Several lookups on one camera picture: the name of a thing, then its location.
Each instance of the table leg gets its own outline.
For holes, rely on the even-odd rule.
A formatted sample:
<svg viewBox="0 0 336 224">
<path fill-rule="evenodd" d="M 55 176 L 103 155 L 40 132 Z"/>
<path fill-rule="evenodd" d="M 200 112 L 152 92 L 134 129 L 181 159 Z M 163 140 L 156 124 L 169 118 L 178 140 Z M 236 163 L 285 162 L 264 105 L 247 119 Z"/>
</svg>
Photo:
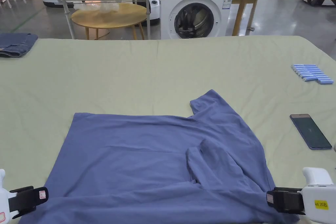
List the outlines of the table leg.
<svg viewBox="0 0 336 224">
<path fill-rule="evenodd" d="M 141 22 L 138 23 L 138 25 L 139 25 L 139 29 L 140 29 L 140 33 L 141 33 L 141 38 L 144 40 L 145 39 L 145 35 L 143 34 L 143 29 L 142 29 Z"/>
<path fill-rule="evenodd" d="M 149 0 L 146 0 L 146 15 L 147 15 L 147 39 L 151 39 L 151 19 L 149 17 L 150 11 L 149 11 Z"/>
<path fill-rule="evenodd" d="M 75 37 L 74 37 L 74 26 L 73 26 L 72 21 L 71 21 L 71 17 L 70 17 L 70 12 L 69 12 L 69 9 L 68 9 L 67 1 L 66 0 L 61 0 L 61 2 L 63 4 L 65 16 L 67 18 L 67 22 L 68 22 L 68 26 L 69 26 L 69 29 L 70 29 L 71 38 L 75 39 Z"/>
<path fill-rule="evenodd" d="M 236 16 L 236 21 L 235 21 L 235 26 L 234 26 L 233 32 L 232 32 L 232 36 L 238 36 L 240 23 L 242 21 L 242 14 L 244 13 L 245 6 L 246 6 L 246 0 L 240 0 L 240 4 L 239 4 L 237 16 Z"/>
<path fill-rule="evenodd" d="M 132 26 L 132 31 L 133 31 L 133 38 L 137 40 L 137 31 L 135 26 Z"/>
<path fill-rule="evenodd" d="M 89 40 L 90 39 L 90 34 L 89 34 L 89 28 L 85 27 L 85 35 L 86 35 L 86 39 Z"/>
<path fill-rule="evenodd" d="M 258 0 L 255 0 L 253 2 L 253 6 L 252 6 L 252 9 L 251 9 L 251 12 L 250 12 L 250 17 L 249 17 L 249 22 L 247 23 L 247 29 L 251 30 L 251 31 L 254 31 L 254 28 L 252 27 L 252 22 L 253 22 L 253 17 L 254 17 L 254 12 L 255 12 L 255 8 L 257 6 L 257 1 Z"/>
</svg>

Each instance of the plastic bag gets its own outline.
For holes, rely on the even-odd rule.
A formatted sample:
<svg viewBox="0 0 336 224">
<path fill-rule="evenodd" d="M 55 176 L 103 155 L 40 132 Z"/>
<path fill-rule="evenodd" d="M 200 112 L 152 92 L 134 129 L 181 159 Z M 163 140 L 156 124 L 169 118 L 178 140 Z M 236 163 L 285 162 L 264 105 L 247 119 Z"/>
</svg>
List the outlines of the plastic bag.
<svg viewBox="0 0 336 224">
<path fill-rule="evenodd" d="M 80 3 L 73 5 L 75 10 L 82 11 L 100 11 L 101 13 L 108 13 L 110 11 L 119 11 L 118 3 Z"/>
</svg>

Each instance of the phone screen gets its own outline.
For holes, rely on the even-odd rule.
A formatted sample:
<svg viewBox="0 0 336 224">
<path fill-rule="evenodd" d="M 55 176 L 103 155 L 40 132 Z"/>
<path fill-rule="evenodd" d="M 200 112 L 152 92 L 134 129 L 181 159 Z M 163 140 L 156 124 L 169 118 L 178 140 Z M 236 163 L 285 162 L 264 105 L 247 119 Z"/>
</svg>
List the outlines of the phone screen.
<svg viewBox="0 0 336 224">
<path fill-rule="evenodd" d="M 325 138 L 319 127 L 317 127 L 310 115 L 292 114 L 290 118 L 310 149 L 332 148 L 331 144 Z"/>
</svg>

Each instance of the gray floor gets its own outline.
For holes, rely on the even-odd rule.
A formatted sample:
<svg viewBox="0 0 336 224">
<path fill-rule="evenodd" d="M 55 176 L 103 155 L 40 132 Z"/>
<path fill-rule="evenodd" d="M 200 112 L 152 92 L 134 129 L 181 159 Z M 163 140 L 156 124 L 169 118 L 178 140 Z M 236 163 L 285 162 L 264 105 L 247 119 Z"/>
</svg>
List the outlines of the gray floor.
<svg viewBox="0 0 336 224">
<path fill-rule="evenodd" d="M 0 8 L 0 32 L 32 32 L 39 38 L 70 39 L 63 9 L 46 8 L 42 0 L 14 3 Z M 302 0 L 258 0 L 254 31 L 246 31 L 251 4 L 241 23 L 240 35 L 297 35 L 306 38 L 336 60 L 336 8 L 311 7 Z M 232 5 L 226 35 L 232 34 L 238 5 Z M 75 26 L 78 39 L 85 39 L 83 27 Z M 159 38 L 159 25 L 153 26 L 152 39 Z M 130 28 L 114 29 L 101 39 L 133 39 Z"/>
</svg>

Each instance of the round wooden table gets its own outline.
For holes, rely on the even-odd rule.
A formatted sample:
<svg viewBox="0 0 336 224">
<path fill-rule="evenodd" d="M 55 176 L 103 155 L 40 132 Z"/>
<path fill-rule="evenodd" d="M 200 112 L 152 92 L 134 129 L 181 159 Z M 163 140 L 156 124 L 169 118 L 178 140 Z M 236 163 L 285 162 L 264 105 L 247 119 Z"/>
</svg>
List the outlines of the round wooden table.
<svg viewBox="0 0 336 224">
<path fill-rule="evenodd" d="M 141 37 L 144 40 L 141 22 L 146 20 L 146 8 L 132 3 L 119 3 L 119 11 L 101 13 L 100 11 L 75 11 L 71 19 L 79 26 L 85 27 L 86 39 L 89 39 L 89 28 L 96 29 L 96 40 L 98 29 L 112 29 L 121 27 L 132 27 L 133 38 L 137 39 L 136 27 L 139 25 Z"/>
</svg>

